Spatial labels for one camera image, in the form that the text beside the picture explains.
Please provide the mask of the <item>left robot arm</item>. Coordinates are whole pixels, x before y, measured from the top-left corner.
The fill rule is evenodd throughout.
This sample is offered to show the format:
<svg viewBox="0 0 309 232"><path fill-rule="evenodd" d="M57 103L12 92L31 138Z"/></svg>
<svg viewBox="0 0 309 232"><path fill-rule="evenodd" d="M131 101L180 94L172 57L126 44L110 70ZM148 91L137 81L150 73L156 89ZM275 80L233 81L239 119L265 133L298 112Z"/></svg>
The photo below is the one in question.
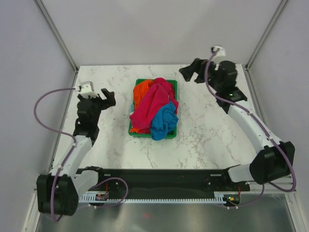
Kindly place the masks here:
<svg viewBox="0 0 309 232"><path fill-rule="evenodd" d="M93 147L99 133L98 120L101 111L116 105L113 91L101 89L102 99L93 89L79 88L77 119L72 144L67 154L50 170L37 178L38 211L56 215L72 216L77 209L79 198L90 188L101 190L106 185L106 178L98 174L96 168L85 168L78 174L78 168L88 151Z"/></svg>

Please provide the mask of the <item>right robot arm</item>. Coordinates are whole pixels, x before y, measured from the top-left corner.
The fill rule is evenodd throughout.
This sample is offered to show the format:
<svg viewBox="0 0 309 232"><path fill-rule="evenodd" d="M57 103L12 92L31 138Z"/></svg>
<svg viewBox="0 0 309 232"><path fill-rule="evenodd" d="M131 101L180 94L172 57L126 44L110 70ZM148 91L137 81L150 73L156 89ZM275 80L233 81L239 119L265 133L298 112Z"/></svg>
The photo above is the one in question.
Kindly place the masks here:
<svg viewBox="0 0 309 232"><path fill-rule="evenodd" d="M285 192L294 191L295 147L291 142L283 142L274 135L256 115L245 94L236 86L238 72L235 63L226 60L216 65L206 59L196 58L189 66L180 68L179 72L187 82L194 73L198 74L195 82L206 83L217 104L234 119L255 149L256 156L250 164L227 169L228 174L221 178L222 187L233 190L243 181L254 181L260 185L269 183L275 187L273 180L291 175L292 186Z"/></svg>

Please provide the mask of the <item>green plastic basket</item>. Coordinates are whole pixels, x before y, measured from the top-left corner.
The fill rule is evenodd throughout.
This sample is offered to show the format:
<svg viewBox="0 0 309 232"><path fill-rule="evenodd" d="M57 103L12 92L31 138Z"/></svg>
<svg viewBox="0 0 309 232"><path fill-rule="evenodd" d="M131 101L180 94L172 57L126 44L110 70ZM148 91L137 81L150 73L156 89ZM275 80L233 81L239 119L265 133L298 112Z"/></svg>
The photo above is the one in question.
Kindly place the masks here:
<svg viewBox="0 0 309 232"><path fill-rule="evenodd" d="M177 82L138 79L133 89L129 134L155 141L174 138L178 123Z"/></svg>

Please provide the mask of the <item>magenta t shirt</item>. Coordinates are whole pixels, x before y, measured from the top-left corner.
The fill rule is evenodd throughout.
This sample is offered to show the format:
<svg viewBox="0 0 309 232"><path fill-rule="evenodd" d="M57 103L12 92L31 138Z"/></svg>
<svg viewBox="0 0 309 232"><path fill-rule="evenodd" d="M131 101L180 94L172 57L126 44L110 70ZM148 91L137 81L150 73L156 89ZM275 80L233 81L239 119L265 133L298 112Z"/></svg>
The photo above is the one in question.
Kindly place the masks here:
<svg viewBox="0 0 309 232"><path fill-rule="evenodd" d="M146 79L137 79L136 84L141 83ZM152 86L142 98L138 108L134 110L134 101L132 103L132 112L129 116L130 126L129 134L142 136L150 134L151 122L158 110L172 101L178 113L178 82L176 80L166 80L162 77L151 79Z"/></svg>

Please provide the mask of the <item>orange t shirt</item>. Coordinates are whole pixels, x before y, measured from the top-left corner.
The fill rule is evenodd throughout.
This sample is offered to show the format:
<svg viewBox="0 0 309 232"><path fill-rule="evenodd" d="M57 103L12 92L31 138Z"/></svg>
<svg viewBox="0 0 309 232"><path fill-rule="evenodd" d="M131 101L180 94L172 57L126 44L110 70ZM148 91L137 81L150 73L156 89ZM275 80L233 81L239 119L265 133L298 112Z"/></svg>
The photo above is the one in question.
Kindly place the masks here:
<svg viewBox="0 0 309 232"><path fill-rule="evenodd" d="M138 108L142 98L148 92L152 84L153 81L151 79L146 79L134 87L133 89L134 110Z"/></svg>

